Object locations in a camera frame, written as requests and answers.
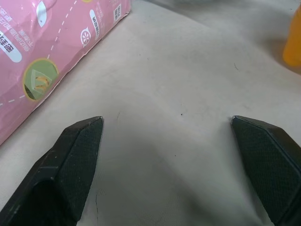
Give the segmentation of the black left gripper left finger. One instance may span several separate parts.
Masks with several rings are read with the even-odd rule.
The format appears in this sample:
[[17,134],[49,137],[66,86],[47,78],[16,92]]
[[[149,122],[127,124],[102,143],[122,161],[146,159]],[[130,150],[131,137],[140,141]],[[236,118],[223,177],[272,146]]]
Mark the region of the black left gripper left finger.
[[66,127],[0,211],[0,226],[76,226],[94,178],[101,116]]

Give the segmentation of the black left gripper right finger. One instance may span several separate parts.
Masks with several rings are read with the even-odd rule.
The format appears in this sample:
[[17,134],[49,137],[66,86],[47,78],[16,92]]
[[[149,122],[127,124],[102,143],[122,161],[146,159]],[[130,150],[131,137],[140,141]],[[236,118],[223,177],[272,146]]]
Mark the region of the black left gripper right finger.
[[301,226],[301,146],[282,128],[233,116],[245,172],[274,226]]

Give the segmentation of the orange juice bottle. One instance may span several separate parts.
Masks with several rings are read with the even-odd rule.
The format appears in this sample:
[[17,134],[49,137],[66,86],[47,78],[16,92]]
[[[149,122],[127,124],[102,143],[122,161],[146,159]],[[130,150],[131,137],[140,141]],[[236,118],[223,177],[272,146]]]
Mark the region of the orange juice bottle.
[[283,60],[292,67],[301,67],[301,4],[291,21],[288,38],[283,51]]

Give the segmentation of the pink printed carton box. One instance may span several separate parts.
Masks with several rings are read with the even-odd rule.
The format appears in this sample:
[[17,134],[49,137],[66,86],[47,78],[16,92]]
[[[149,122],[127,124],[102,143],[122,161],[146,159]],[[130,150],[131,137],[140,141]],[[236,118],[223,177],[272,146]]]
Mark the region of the pink printed carton box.
[[0,145],[131,10],[131,0],[0,0]]

